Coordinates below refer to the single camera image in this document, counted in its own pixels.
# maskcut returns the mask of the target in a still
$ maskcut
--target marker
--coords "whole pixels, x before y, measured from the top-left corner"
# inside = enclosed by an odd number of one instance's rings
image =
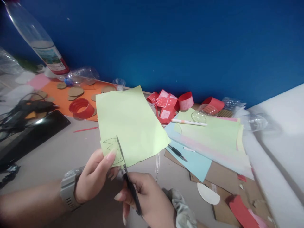
[[[206,123],[200,123],[200,122],[194,122],[194,121],[188,121],[188,120],[178,120],[178,119],[171,119],[171,122],[175,123],[184,123],[184,124],[192,124],[192,125],[198,125],[198,126],[207,126]]]

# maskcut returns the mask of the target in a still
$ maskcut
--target hand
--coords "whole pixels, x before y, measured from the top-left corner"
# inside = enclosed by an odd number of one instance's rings
[[[112,179],[114,179],[117,176],[120,167],[111,168],[116,152],[116,150],[113,150],[104,157],[102,149],[98,149],[91,155],[79,177],[74,193],[79,204],[93,199],[100,192],[110,169],[109,178],[112,176]]]
[[[151,174],[130,172],[129,178],[136,185],[142,216],[151,228],[174,228],[176,212],[170,200],[161,190]],[[115,196],[115,200],[123,202],[123,221],[129,215],[130,206],[136,209],[130,190],[124,182],[123,189]]]

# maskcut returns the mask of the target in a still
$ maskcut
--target watch strap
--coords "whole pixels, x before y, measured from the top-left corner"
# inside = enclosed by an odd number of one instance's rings
[[[75,175],[66,177],[61,181],[60,195],[61,195],[63,202],[66,204],[66,206],[71,211],[74,211],[81,206],[81,204],[77,203],[75,196],[74,196],[77,178],[78,178],[78,175],[75,174]]]

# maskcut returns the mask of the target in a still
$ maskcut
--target scissor handle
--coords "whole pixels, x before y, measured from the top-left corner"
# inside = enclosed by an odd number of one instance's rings
[[[133,185],[132,182],[129,181],[129,178],[128,178],[128,176],[127,176],[126,173],[123,175],[123,177],[126,180],[127,187],[128,187],[128,189],[130,189],[131,195],[132,195],[132,197],[134,199],[134,202],[135,202],[135,205],[136,205],[136,208],[137,208],[136,212],[137,212],[138,215],[141,215],[142,214],[142,209],[140,207],[139,199],[138,199],[138,196],[137,196],[137,192],[136,192],[136,190],[134,188],[134,185]]]

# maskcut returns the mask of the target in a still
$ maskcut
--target gray watch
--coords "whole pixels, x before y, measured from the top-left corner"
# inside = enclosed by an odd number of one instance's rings
[[[74,191],[78,178],[83,169],[84,166],[68,171],[61,181],[60,195],[64,204],[66,204],[71,211],[74,211],[81,206],[81,204],[77,203],[75,199]]]

